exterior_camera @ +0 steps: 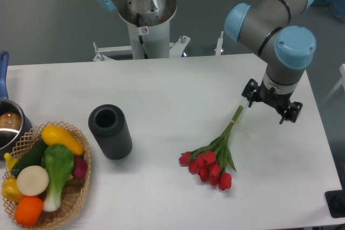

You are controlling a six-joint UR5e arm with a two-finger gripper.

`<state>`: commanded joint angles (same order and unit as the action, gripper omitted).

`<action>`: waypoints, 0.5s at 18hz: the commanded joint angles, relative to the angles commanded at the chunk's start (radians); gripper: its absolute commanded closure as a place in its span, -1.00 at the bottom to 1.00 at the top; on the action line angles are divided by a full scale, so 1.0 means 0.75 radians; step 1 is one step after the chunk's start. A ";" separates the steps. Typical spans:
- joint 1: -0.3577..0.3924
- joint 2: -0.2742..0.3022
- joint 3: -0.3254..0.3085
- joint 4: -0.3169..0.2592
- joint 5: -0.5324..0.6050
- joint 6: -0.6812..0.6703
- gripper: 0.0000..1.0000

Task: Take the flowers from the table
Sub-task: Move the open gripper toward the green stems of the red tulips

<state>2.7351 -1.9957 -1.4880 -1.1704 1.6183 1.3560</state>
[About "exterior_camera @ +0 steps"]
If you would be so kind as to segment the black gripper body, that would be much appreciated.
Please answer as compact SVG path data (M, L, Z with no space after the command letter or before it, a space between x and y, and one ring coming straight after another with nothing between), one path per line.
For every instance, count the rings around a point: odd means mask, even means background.
M263 83L254 92L255 102L263 102L273 107L278 113L284 113L290 104L292 92L288 94L278 94L278 90L274 87L267 88Z

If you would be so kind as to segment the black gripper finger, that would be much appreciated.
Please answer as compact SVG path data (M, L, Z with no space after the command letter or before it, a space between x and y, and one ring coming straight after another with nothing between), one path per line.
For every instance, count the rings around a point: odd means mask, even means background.
M253 103L258 101L258 83L254 79L250 79L241 95L247 99L249 108L251 108Z
M279 114L281 115L279 124L283 124L283 122L285 121L295 123L300 115L302 108L303 104L301 102L290 101L284 104L282 107L279 107Z

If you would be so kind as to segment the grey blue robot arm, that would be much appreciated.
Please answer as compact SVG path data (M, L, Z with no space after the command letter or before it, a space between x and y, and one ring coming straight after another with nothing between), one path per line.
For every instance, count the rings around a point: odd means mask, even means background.
M96 0L127 23L134 59L171 58L170 20L176 0ZM290 21L314 0L263 0L258 6L237 4L224 22L224 32L267 63L262 82L250 80L243 90L249 103L263 102L283 121L295 122L302 109L290 100L316 49L314 35Z

